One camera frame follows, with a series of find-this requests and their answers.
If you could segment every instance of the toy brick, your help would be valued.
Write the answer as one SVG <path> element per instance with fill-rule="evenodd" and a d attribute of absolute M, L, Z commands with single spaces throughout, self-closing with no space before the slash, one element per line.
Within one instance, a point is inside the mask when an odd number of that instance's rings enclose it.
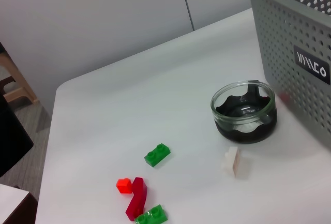
<path fill-rule="evenodd" d="M 170 149 L 166 145 L 161 143 L 157 145 L 153 151 L 149 152 L 145 156 L 145 161 L 147 164 L 154 167 L 169 154 L 170 154 Z"/>
<path fill-rule="evenodd" d="M 236 146 L 231 146 L 229 151 L 225 154 L 223 169 L 227 174 L 236 177 L 239 164 L 239 149 Z"/>
<path fill-rule="evenodd" d="M 128 178 L 119 179 L 116 183 L 116 187 L 122 194 L 131 194 L 132 193 L 131 180 Z"/>
<path fill-rule="evenodd" d="M 161 224 L 167 220 L 161 205 L 153 207 L 146 213 L 138 216 L 135 221 L 136 224 Z"/>
<path fill-rule="evenodd" d="M 130 220 L 134 220 L 143 213 L 146 197 L 147 187 L 141 177 L 136 177 L 132 183 L 133 198 L 126 209 L 125 213 Z"/>

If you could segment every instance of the glass bowl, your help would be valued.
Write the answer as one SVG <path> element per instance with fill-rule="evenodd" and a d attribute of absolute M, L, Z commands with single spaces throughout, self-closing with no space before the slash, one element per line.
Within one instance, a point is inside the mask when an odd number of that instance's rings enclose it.
<path fill-rule="evenodd" d="M 210 103 L 218 131 L 239 143 L 256 143 L 267 138 L 277 123 L 274 91 L 260 81 L 229 84 Z"/>

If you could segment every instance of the dark red lego brick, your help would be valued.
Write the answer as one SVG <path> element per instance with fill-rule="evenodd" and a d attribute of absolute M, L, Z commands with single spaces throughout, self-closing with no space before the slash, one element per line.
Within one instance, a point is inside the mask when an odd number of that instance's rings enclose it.
<path fill-rule="evenodd" d="M 133 198 L 125 213 L 130 220 L 134 220 L 144 211 L 147 196 L 147 187 L 141 177 L 136 177 L 132 183 Z"/>

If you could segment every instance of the black label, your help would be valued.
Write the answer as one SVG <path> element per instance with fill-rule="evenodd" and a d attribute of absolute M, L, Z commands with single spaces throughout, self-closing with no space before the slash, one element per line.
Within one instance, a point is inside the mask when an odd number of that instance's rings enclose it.
<path fill-rule="evenodd" d="M 330 85 L 330 67 L 326 61 L 311 55 L 297 46 L 294 46 L 294 58 L 298 66 Z"/>

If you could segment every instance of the gray carpet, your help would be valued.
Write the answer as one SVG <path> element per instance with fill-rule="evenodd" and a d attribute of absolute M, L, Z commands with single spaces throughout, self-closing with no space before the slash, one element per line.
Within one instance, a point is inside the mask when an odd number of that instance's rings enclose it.
<path fill-rule="evenodd" d="M 7 76 L 9 76 L 7 71 L 0 66 L 0 80 Z M 5 91 L 8 92 L 16 87 L 16 83 L 10 83 L 5 86 Z M 29 100 L 20 98 L 9 105 L 32 139 L 34 147 L 0 177 L 0 184 L 18 186 L 31 192 L 38 199 L 51 119 L 40 103 L 31 104 Z"/>

